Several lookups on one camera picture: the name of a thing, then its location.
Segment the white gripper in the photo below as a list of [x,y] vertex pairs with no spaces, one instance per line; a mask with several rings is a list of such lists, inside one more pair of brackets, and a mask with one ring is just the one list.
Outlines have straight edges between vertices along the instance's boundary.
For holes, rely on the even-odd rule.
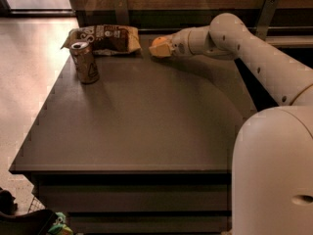
[[149,50],[152,56],[157,58],[167,58],[172,56],[187,57],[192,53],[189,48],[189,28],[182,29],[173,34],[167,35],[168,42],[153,44]]

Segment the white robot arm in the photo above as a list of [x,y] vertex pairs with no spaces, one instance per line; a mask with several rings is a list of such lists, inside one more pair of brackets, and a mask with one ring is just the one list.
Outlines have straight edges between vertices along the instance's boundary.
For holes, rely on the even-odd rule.
[[158,58],[239,59],[276,102],[250,117],[232,160],[232,235],[313,235],[313,70],[235,15],[156,38]]

